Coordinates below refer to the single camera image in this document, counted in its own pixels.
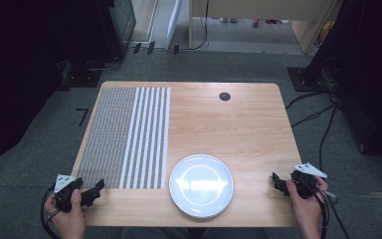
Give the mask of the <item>person's right hand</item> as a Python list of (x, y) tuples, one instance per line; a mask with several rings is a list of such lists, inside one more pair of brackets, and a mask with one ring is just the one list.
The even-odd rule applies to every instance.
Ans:
[(328, 190), (328, 184), (321, 178), (315, 177), (317, 192), (315, 196), (303, 199), (296, 190), (295, 183), (288, 179), (287, 190), (291, 200), (291, 208), (298, 223), (300, 232), (302, 228), (318, 230), (319, 221), (322, 218), (320, 204), (324, 202), (323, 193)]

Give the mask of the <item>black stand base plate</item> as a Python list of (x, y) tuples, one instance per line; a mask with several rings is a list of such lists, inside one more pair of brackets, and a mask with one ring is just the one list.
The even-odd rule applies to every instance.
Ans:
[(287, 72), (296, 92), (326, 92), (320, 82), (312, 80), (305, 72), (306, 68), (288, 68)]

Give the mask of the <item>yellow object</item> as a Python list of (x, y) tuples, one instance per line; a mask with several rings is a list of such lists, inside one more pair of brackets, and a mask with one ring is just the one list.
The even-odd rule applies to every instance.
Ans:
[(320, 46), (325, 38), (327, 37), (327, 35), (329, 34), (329, 32), (331, 31), (332, 27), (334, 25), (334, 22), (333, 21), (327, 21), (321, 28), (317, 38), (316, 38), (316, 42), (315, 44), (317, 46)]

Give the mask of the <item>dark stand base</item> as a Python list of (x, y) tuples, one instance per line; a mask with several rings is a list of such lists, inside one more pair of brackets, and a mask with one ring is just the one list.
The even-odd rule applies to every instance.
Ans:
[(82, 67), (65, 60), (57, 65), (57, 69), (64, 77), (59, 92), (68, 92), (70, 88), (95, 88), (103, 71), (113, 70), (121, 62), (120, 58), (110, 60), (88, 60)]

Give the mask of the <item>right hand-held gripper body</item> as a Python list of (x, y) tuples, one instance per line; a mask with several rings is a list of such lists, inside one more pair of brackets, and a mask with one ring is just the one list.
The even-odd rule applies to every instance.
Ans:
[(327, 174), (309, 162), (298, 164), (293, 167), (291, 179), (295, 183), (297, 193), (301, 198), (309, 198), (317, 191), (316, 176), (326, 178)]

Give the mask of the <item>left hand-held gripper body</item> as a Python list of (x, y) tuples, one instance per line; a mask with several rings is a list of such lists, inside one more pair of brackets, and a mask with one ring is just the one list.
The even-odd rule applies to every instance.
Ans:
[(70, 212), (72, 209), (71, 196), (75, 189), (83, 186), (83, 179), (71, 175), (59, 174), (56, 179), (54, 193), (56, 195), (56, 207), (63, 212)]

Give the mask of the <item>person's left hand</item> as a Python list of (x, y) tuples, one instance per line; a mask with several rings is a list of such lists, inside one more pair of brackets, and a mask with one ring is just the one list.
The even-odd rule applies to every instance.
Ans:
[(82, 196), (78, 189), (72, 192), (71, 203), (72, 209), (69, 213), (59, 212), (52, 221), (58, 232), (84, 232), (86, 233), (86, 220), (81, 207)]

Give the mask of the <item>white round plate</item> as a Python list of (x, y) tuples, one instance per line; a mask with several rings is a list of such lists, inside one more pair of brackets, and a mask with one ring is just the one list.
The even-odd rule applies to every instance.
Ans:
[(169, 178), (175, 205), (188, 216), (212, 218), (227, 209), (234, 194), (234, 181), (227, 165), (209, 154), (181, 159)]

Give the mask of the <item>grey striped woven placemat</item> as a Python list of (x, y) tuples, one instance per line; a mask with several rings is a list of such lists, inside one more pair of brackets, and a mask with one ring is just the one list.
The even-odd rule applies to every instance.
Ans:
[(104, 88), (78, 176), (85, 188), (165, 187), (171, 90)]

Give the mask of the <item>dark cabinet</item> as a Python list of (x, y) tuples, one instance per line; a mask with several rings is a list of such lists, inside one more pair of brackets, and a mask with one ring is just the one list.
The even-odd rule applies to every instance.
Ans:
[(96, 0), (110, 59), (122, 59), (136, 24), (131, 0)]

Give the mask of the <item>black curtain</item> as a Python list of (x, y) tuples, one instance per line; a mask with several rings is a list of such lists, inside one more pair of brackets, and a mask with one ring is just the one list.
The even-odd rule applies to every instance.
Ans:
[(343, 0), (304, 75), (315, 82), (323, 70), (333, 72), (362, 141), (382, 155), (382, 0)]
[(74, 38), (96, 0), (0, 0), (0, 155), (16, 145), (63, 81), (57, 64), (78, 75), (89, 58)]

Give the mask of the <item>white panel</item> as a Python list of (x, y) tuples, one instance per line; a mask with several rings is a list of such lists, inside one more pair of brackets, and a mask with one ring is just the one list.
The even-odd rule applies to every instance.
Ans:
[(177, 21), (179, 18), (181, 6), (182, 6), (183, 0), (175, 0), (175, 4), (172, 10), (172, 14), (170, 16), (169, 22), (168, 22), (168, 28), (167, 28), (167, 34), (166, 34), (166, 41), (165, 41), (165, 46), (164, 49), (168, 50), (169, 46), (171, 44), (173, 34), (176, 29)]

